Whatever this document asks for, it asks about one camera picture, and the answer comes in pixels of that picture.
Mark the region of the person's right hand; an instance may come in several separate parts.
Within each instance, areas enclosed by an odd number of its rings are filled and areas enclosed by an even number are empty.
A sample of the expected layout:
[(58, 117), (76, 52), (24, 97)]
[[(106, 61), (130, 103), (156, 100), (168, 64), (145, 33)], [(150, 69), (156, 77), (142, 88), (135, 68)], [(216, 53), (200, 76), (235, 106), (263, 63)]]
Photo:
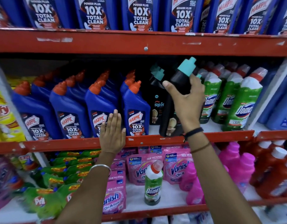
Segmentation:
[(190, 75), (190, 93), (173, 100), (175, 112), (179, 118), (184, 133), (188, 133), (200, 127), (200, 115), (205, 102), (205, 86), (195, 75)]

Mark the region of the person's left hand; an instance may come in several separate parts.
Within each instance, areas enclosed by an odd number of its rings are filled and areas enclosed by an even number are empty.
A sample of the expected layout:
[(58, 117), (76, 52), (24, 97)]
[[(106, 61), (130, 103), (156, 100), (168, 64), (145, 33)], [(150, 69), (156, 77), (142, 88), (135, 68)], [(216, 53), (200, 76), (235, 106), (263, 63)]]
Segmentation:
[(104, 140), (99, 140), (101, 146), (100, 157), (104, 154), (112, 154), (116, 156), (125, 145), (121, 144), (121, 131), (122, 127), (122, 117), (118, 113), (118, 122), (117, 122), (117, 133), (114, 137), (111, 137), (111, 121), (113, 113), (110, 113), (108, 116), (108, 121), (106, 123), (106, 138)]

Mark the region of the black bottle with teal cap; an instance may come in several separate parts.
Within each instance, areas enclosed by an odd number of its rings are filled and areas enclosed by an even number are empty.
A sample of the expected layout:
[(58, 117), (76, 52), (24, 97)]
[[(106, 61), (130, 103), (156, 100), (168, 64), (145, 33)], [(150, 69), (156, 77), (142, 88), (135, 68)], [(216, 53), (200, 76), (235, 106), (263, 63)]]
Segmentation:
[(157, 67), (152, 72), (153, 77), (149, 81), (148, 103), (150, 105), (150, 125), (160, 125), (163, 117), (166, 90), (162, 85), (164, 69)]
[[(176, 89), (183, 95), (190, 93), (190, 75), (196, 68), (196, 59), (190, 57), (184, 59), (182, 63), (177, 67), (175, 73), (169, 78)], [(159, 128), (159, 134), (162, 137), (174, 137), (183, 134), (183, 128), (179, 118), (175, 112), (175, 106), (173, 99), (167, 92), (167, 96), (164, 103), (165, 107), (162, 115), (162, 122)]]
[(161, 70), (161, 67), (158, 66), (157, 63), (153, 64), (150, 67), (150, 72), (151, 72), (152, 77), (154, 77), (160, 70)]

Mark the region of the person's left forearm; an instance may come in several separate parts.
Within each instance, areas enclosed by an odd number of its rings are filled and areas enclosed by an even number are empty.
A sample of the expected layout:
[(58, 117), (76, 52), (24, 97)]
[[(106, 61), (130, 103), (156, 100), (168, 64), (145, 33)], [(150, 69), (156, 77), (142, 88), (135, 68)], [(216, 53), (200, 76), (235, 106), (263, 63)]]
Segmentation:
[(109, 167), (115, 156), (104, 154), (90, 170), (55, 224), (101, 224)]

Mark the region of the person's right forearm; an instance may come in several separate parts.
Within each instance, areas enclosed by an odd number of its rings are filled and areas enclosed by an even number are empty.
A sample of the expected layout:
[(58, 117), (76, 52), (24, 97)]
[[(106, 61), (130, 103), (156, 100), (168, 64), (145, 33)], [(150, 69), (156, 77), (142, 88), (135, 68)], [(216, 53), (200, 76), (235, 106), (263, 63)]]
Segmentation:
[[(191, 151), (209, 142), (201, 127), (185, 133), (185, 137)], [(194, 153), (192, 157), (214, 224), (262, 224), (213, 147)]]

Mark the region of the stack of pink pouches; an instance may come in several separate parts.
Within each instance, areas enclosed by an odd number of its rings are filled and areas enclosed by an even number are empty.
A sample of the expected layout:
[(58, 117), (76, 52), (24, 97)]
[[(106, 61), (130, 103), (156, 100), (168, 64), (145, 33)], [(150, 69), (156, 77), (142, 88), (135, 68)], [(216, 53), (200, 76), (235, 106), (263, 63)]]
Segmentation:
[(103, 205), (104, 215), (139, 211), (147, 205), (144, 200), (146, 170), (157, 159), (164, 164), (164, 177), (160, 202), (154, 206), (165, 208), (185, 204), (186, 191), (181, 190), (179, 184), (185, 168), (189, 162), (193, 162), (193, 159), (189, 149), (176, 148), (134, 154), (125, 160), (115, 160), (107, 183)]

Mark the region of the group of orange-capped blue bottles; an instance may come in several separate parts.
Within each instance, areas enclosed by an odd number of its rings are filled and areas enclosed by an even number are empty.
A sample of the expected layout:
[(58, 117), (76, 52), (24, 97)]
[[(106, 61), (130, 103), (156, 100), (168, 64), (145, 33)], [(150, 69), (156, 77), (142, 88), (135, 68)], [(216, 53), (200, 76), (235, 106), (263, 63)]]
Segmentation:
[(109, 78), (104, 71), (92, 85), (85, 84), (85, 71), (72, 75), (59, 83), (46, 82), (39, 76), (30, 85), (23, 81), (13, 89), (11, 100), (32, 140), (99, 138), (101, 125), (107, 124), (109, 115), (118, 109), (122, 124), (128, 124), (125, 96), (131, 93), (135, 70), (122, 81)]

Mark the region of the red metal shelf beam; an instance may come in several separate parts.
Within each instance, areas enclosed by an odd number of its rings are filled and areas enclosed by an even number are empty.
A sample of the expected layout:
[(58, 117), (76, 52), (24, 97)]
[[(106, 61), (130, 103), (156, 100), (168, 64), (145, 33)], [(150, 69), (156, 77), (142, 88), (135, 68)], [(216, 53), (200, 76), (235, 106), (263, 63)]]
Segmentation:
[(287, 57), (287, 36), (1, 28), (0, 53)]
[[(287, 130), (282, 131), (260, 131), (254, 136), (254, 131), (228, 131), (205, 133), (210, 142), (231, 141), (267, 141), (287, 139)], [(140, 147), (151, 145), (174, 145), (184, 144), (184, 137), (160, 137), (160, 135), (128, 136), (126, 147)], [(86, 150), (100, 148), (98, 138), (86, 139), (62, 139), (41, 140), (25, 142), (0, 142), (0, 155), (4, 154), (26, 154), (28, 152), (52, 152), (69, 150)]]

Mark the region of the single green red-capped bottle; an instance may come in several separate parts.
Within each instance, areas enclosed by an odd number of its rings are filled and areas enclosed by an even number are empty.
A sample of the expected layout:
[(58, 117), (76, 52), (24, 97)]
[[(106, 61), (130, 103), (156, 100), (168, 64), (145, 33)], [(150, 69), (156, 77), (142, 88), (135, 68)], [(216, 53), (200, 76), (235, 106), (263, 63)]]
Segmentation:
[(164, 177), (163, 166), (163, 162), (157, 159), (147, 167), (144, 200), (149, 206), (157, 205), (160, 202), (160, 193)]

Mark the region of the group of green cleaner bottles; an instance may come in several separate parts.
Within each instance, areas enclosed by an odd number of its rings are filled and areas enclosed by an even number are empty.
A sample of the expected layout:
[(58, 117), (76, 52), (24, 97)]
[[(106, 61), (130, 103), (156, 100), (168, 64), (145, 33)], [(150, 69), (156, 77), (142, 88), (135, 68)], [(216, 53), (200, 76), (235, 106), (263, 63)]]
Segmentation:
[(263, 88), (261, 81), (268, 69), (256, 68), (248, 74), (250, 66), (228, 62), (208, 71), (205, 79), (205, 103), (200, 124), (210, 119), (220, 124), (222, 131), (243, 130)]

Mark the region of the pink plastic bottle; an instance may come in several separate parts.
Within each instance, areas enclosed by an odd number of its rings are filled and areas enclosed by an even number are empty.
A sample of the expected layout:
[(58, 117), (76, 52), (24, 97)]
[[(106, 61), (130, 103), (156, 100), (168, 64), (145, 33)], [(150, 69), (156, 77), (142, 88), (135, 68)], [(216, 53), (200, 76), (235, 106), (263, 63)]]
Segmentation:
[(182, 175), (179, 188), (183, 191), (189, 192), (193, 186), (193, 182), (197, 177), (197, 171), (194, 162), (189, 162)]
[(229, 166), (229, 175), (242, 194), (244, 194), (255, 171), (254, 161), (255, 157), (252, 154), (243, 153)]
[(200, 205), (204, 201), (204, 192), (202, 190), (199, 178), (193, 181), (192, 188), (186, 196), (187, 205)]
[(238, 161), (240, 145), (237, 142), (229, 142), (227, 147), (218, 155), (221, 163), (230, 169), (231, 165)]

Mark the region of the row of large blue bottles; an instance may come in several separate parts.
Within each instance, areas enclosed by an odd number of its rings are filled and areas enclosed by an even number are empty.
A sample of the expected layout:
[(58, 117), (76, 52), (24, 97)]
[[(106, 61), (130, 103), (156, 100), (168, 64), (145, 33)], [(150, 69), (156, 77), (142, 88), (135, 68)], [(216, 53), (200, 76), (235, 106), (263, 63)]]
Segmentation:
[(0, 0), (0, 28), (287, 36), (287, 0)]

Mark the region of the yellow detergent packet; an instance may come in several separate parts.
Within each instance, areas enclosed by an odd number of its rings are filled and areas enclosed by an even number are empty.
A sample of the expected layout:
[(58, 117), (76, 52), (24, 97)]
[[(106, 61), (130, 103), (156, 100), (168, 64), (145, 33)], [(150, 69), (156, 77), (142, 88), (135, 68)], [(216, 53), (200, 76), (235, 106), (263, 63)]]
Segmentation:
[(25, 141), (25, 135), (0, 92), (0, 133), (5, 142)]

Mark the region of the purple pouches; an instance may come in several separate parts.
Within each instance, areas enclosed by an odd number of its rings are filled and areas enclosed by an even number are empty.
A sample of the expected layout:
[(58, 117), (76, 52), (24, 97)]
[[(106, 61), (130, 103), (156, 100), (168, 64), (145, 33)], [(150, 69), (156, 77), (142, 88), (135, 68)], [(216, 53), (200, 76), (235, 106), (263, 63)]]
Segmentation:
[(3, 155), (0, 155), (0, 210), (12, 199), (12, 193), (24, 185), (15, 167)]

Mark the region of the red bottle with white cap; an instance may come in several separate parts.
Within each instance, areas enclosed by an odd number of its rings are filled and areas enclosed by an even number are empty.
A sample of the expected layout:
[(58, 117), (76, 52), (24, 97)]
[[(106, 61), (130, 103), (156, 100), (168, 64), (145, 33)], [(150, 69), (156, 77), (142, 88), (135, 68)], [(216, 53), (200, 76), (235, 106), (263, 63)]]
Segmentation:
[(262, 198), (269, 198), (270, 192), (280, 183), (280, 177), (276, 177), (276, 173), (279, 167), (285, 167), (287, 150), (282, 147), (275, 147), (272, 151), (272, 156), (275, 158), (275, 162), (273, 162), (273, 165), (266, 172), (261, 183), (257, 187), (254, 187), (257, 194)]
[(257, 148), (262, 148), (262, 150), (257, 156), (255, 170), (250, 179), (250, 185), (254, 187), (257, 187), (261, 183), (266, 172), (268, 172), (273, 162), (275, 162), (275, 158), (272, 156), (273, 148), (271, 145), (271, 141), (262, 141), (257, 146)]
[(285, 164), (285, 169), (280, 171), (277, 177), (280, 177), (281, 181), (276, 188), (270, 192), (272, 196), (280, 196), (287, 190), (287, 163)]

